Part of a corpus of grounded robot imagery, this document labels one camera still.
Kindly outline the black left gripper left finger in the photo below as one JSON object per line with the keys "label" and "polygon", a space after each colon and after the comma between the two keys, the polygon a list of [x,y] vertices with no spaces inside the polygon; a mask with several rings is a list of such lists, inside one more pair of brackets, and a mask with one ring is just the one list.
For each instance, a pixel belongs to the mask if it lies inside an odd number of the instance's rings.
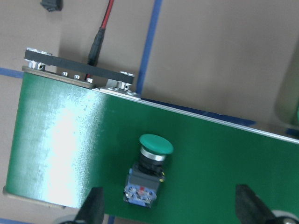
{"label": "black left gripper left finger", "polygon": [[74,223],[102,224],[105,214],[105,199],[102,187],[93,187],[78,211]]}

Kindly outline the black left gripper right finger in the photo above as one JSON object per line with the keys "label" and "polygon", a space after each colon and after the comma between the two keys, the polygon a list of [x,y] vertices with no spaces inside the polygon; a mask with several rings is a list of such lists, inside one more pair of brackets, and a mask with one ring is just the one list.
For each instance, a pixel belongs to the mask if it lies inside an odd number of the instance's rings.
{"label": "black left gripper right finger", "polygon": [[274,224],[276,216],[245,184],[235,188],[235,214],[241,224]]}

